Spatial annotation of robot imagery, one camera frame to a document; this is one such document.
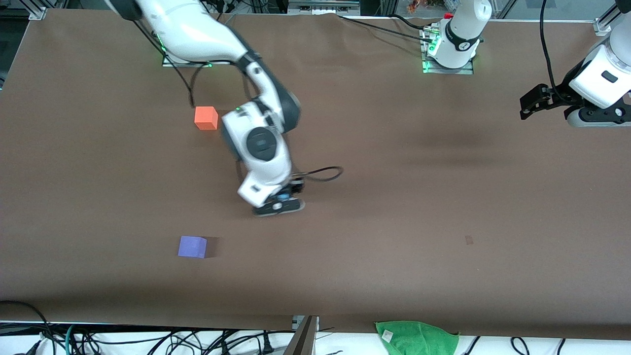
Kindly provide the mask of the orange block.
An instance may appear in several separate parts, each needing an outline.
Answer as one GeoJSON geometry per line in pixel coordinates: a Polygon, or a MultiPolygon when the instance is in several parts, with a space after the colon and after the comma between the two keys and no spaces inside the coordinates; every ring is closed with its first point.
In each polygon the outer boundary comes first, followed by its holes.
{"type": "Polygon", "coordinates": [[[214,131],[218,129],[219,115],[215,107],[195,107],[194,123],[200,131],[214,131]]]}

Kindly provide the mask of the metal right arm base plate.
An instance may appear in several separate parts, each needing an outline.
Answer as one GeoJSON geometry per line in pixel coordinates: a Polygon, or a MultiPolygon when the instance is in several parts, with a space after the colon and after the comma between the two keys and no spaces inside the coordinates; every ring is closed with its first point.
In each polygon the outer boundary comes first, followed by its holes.
{"type": "Polygon", "coordinates": [[[160,44],[162,49],[162,65],[174,68],[212,67],[214,60],[208,58],[204,51],[205,45],[193,42],[176,43],[176,45],[166,46],[160,44]]]}

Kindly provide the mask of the grey metal rack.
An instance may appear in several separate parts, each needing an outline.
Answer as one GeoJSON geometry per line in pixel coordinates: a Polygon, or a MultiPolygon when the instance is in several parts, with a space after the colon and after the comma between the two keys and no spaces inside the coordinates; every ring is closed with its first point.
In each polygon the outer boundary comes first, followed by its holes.
{"type": "Polygon", "coordinates": [[[325,14],[360,16],[360,0],[288,0],[288,14],[325,14]]]}

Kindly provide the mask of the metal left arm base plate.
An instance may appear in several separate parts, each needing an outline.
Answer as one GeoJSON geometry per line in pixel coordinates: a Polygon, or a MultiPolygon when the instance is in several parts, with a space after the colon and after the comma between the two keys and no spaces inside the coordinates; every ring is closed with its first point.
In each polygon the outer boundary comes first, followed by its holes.
{"type": "Polygon", "coordinates": [[[429,55],[430,49],[440,42],[439,29],[440,23],[435,22],[431,25],[424,26],[419,30],[419,35],[423,39],[430,39],[432,42],[420,42],[421,59],[423,61],[423,73],[435,74],[455,74],[455,75],[473,75],[473,59],[469,59],[467,64],[461,68],[447,68],[440,65],[435,58],[429,55]]]}

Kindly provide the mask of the grey metal post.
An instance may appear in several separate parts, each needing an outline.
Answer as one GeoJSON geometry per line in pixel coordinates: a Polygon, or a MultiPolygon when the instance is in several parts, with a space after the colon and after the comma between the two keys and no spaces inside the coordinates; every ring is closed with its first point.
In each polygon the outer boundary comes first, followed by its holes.
{"type": "Polygon", "coordinates": [[[282,355],[314,355],[314,343],[318,333],[318,316],[297,316],[297,330],[282,355]]]}

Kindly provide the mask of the green cloth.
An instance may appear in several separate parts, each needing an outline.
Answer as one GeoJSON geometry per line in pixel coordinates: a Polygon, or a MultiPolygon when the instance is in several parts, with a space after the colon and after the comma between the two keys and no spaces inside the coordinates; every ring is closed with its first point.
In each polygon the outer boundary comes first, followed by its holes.
{"type": "Polygon", "coordinates": [[[388,355],[455,355],[459,333],[419,321],[376,322],[388,355]]]}

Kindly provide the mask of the purple block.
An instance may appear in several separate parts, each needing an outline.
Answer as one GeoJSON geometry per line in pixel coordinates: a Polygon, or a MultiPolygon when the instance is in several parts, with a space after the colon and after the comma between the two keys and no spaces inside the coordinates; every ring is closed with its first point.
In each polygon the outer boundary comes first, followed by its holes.
{"type": "Polygon", "coordinates": [[[207,239],[199,236],[181,236],[177,255],[185,258],[204,259],[207,255],[207,239]]]}

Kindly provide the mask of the brown table cover sheet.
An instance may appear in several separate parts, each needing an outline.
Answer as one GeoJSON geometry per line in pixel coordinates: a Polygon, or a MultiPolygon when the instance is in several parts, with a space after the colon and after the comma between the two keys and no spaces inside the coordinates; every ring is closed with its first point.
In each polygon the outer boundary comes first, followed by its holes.
{"type": "Polygon", "coordinates": [[[520,119],[546,81],[536,23],[489,23],[473,75],[334,14],[230,25],[301,102],[297,169],[344,174],[253,216],[133,23],[49,11],[0,92],[0,299],[51,322],[631,339],[631,128],[520,119]]]}

